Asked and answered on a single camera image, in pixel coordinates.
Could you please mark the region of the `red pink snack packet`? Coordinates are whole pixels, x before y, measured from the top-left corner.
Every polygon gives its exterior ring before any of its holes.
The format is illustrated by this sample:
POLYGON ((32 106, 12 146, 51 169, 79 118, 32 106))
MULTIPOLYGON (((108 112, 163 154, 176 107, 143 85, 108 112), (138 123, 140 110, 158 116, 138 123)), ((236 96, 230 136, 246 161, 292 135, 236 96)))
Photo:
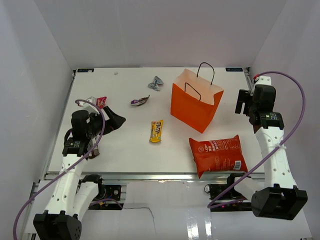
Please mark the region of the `red pink snack packet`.
POLYGON ((103 109, 103 108, 106 106, 106 100, 107 100, 107 97, 106 97, 106 96, 98 97, 98 98, 96 99, 96 105, 97 105, 100 109, 103 109))

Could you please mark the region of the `purple brown chocolate bar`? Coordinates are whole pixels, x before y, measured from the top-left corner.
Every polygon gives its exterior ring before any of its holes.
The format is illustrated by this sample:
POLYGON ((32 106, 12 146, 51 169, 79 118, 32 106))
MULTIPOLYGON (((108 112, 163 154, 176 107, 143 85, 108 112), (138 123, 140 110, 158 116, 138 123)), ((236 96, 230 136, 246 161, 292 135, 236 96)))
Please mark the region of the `purple brown chocolate bar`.
POLYGON ((131 102, 130 102, 130 105, 131 106, 134 106, 134 107, 138 107, 138 106, 141 106, 143 104, 145 104, 150 98, 150 95, 146 96, 146 97, 142 97, 140 99, 133 99, 131 102))

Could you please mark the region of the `yellow candy packet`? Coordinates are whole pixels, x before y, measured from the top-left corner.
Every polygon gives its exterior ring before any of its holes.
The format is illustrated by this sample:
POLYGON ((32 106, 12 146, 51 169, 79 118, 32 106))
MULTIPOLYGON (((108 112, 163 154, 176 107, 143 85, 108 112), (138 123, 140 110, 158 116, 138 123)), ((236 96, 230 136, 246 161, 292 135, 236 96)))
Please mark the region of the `yellow candy packet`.
POLYGON ((151 143, 159 143, 162 140, 162 128, 163 128, 164 121, 152 121, 151 122, 151 133, 149 141, 151 143))

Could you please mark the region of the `orange paper bag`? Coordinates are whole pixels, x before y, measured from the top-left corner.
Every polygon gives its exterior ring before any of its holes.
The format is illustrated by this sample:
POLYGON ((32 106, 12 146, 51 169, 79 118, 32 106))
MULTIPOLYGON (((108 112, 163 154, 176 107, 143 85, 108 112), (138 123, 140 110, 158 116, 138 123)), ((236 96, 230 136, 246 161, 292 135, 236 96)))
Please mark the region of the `orange paper bag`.
POLYGON ((197 72, 184 69, 172 84, 170 114, 200 133, 204 133, 212 122, 224 89, 199 76, 202 65, 197 72))

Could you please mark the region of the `silver blue wrapper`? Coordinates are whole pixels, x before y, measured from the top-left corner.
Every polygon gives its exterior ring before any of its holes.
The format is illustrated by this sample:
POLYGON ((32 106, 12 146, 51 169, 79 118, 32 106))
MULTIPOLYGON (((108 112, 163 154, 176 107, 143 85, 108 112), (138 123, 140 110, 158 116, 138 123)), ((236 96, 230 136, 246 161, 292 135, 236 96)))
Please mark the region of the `silver blue wrapper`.
POLYGON ((155 76, 153 78, 153 82, 150 82, 147 86, 154 91, 160 91, 160 87, 162 87, 163 85, 164 82, 158 76, 155 76))

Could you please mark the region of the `large orange snack pouch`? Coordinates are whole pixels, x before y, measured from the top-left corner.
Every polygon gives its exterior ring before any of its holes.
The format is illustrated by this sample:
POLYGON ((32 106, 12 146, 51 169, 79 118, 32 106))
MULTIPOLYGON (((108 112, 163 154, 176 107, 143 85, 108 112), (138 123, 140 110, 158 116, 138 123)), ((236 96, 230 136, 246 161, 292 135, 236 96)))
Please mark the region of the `large orange snack pouch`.
POLYGON ((205 172, 248 171, 238 135, 208 141, 190 138, 189 145, 199 178, 205 172))

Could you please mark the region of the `brown chocolate bar wrapper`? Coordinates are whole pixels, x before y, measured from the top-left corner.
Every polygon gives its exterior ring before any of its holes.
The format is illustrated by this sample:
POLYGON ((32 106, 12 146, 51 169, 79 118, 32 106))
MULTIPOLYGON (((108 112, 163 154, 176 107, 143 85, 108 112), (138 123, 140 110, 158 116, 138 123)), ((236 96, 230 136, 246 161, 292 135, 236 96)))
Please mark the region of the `brown chocolate bar wrapper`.
POLYGON ((94 149, 89 153, 89 155, 88 155, 88 158, 89 158, 89 159, 94 159, 95 157, 97 157, 97 156, 100 154, 100 152, 99 152, 99 147, 98 147, 98 145, 97 145, 97 138, 94 138, 94 139, 92 139, 92 140, 89 142, 88 149, 90 150, 93 146, 95 146, 95 147, 94 147, 94 149))

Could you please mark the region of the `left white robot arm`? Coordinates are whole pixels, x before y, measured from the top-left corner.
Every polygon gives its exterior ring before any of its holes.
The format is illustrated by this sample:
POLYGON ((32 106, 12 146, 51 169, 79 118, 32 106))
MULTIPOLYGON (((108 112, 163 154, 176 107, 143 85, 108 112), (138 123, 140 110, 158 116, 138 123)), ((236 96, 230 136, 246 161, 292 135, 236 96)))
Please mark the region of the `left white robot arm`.
POLYGON ((97 113, 86 109, 71 115, 72 128, 66 132, 62 150, 62 167, 54 179, 55 188, 43 213, 37 213, 33 226, 41 240, 78 240, 82 218, 94 199, 105 196, 106 187, 98 174, 81 178, 88 160, 103 135, 119 129, 126 119, 108 106, 97 113))

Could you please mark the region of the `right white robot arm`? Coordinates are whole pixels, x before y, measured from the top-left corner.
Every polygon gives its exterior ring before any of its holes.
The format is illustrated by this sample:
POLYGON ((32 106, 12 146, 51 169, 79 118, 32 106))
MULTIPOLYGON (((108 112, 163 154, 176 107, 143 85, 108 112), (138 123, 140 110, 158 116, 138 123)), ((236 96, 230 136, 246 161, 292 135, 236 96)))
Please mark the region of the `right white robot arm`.
POLYGON ((308 201, 307 192, 297 187, 286 154, 284 122, 273 108, 276 89, 257 84, 252 91, 240 90, 235 112, 249 117, 259 143, 264 167, 264 187, 249 176, 237 175, 225 188, 226 195, 236 200, 245 197, 256 217, 293 220, 308 201))

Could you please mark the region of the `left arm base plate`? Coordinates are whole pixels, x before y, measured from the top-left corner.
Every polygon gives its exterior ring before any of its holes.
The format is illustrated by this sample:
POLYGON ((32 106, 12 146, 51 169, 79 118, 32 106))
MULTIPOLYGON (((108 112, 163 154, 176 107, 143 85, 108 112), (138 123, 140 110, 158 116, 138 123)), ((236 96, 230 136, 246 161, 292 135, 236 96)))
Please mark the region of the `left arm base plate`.
POLYGON ((99 185, 98 186, 98 194, 92 200, 90 205, 96 205, 100 203, 112 202, 118 204, 121 200, 121 185, 99 185))

